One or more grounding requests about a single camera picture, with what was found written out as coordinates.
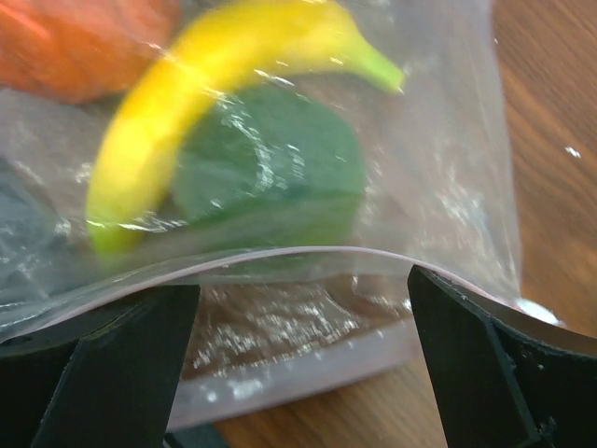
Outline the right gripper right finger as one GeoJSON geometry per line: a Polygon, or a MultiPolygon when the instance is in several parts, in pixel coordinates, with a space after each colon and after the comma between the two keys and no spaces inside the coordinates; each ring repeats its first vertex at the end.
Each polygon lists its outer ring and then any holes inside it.
{"type": "Polygon", "coordinates": [[[594,338],[419,266],[408,290],[448,446],[595,446],[594,338]]]}

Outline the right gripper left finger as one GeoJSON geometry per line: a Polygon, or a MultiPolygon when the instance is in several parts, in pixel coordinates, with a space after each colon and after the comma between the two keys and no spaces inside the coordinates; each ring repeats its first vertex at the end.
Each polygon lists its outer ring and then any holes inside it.
{"type": "Polygon", "coordinates": [[[3,342],[2,446],[162,446],[199,295],[153,287],[3,342]]]}

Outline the green fake avocado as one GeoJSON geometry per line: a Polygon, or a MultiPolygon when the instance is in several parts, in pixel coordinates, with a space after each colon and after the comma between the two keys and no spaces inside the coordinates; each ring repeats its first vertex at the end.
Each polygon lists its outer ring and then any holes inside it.
{"type": "Polygon", "coordinates": [[[208,250],[343,245],[365,197],[353,127],[262,85],[220,99],[181,147],[172,199],[208,250]]]}

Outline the clear polka dot zip bag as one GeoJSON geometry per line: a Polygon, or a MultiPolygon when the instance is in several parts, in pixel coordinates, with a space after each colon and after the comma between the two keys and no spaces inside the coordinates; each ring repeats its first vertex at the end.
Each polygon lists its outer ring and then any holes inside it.
{"type": "Polygon", "coordinates": [[[199,293],[174,426],[410,315],[421,265],[517,310],[491,1],[5,1],[1,338],[199,293]]]}

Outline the orange fake tomato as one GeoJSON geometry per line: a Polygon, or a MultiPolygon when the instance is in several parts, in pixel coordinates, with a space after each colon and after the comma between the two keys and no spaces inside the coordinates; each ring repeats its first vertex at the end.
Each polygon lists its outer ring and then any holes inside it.
{"type": "Polygon", "coordinates": [[[178,1],[4,1],[1,85],[67,104],[125,91],[180,18],[178,1]]]}

